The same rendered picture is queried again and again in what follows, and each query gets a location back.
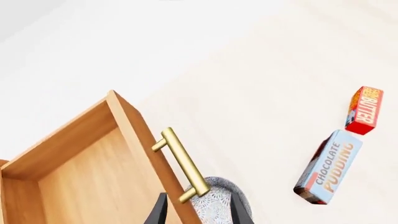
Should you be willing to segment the red butter box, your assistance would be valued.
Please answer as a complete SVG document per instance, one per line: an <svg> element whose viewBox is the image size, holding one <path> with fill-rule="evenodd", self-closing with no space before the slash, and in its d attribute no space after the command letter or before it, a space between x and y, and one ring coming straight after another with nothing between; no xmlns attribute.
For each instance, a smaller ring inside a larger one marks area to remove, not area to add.
<svg viewBox="0 0 398 224"><path fill-rule="evenodd" d="M364 136L377 125L384 91L362 86L352 96L345 122L345 130Z"/></svg>

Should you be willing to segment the patterned blue-white bowl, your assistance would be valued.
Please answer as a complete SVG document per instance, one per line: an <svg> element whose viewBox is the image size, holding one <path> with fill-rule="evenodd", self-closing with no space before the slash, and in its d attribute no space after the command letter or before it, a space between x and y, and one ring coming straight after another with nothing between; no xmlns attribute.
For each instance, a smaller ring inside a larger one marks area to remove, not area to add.
<svg viewBox="0 0 398 224"><path fill-rule="evenodd" d="M231 194L237 194L249 216L250 204L242 190L233 182L221 177L205 177L210 191L190 199L202 224L233 224L230 210Z"/></svg>

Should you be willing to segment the wooden drawer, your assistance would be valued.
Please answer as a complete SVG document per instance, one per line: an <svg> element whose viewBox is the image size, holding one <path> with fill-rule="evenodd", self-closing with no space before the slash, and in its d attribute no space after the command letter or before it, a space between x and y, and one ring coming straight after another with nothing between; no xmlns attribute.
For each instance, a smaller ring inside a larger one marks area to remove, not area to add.
<svg viewBox="0 0 398 224"><path fill-rule="evenodd" d="M1 167L0 224L202 224L138 110L115 91Z"/></svg>

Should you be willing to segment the blue chocolate pudding box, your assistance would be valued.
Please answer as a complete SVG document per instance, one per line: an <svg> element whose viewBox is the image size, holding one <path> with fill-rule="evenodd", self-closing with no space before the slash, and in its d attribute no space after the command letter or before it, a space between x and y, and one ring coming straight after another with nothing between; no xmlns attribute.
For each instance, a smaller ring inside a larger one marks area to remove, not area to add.
<svg viewBox="0 0 398 224"><path fill-rule="evenodd" d="M315 205L330 202L363 142L344 130L324 140L295 184L294 192Z"/></svg>

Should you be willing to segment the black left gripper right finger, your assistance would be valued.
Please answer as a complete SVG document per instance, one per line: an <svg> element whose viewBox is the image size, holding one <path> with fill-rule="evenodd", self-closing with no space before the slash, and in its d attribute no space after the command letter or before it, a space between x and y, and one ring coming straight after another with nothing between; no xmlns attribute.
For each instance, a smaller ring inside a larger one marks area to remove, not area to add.
<svg viewBox="0 0 398 224"><path fill-rule="evenodd" d="M253 220L236 193L231 194L230 210L233 224L253 224Z"/></svg>

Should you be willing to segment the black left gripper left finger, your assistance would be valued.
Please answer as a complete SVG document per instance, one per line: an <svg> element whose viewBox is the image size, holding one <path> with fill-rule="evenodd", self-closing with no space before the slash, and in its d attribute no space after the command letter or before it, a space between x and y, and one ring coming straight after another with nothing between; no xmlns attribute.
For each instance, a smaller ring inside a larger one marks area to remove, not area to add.
<svg viewBox="0 0 398 224"><path fill-rule="evenodd" d="M165 224L167 218L167 193L160 193L159 197L145 220L144 224Z"/></svg>

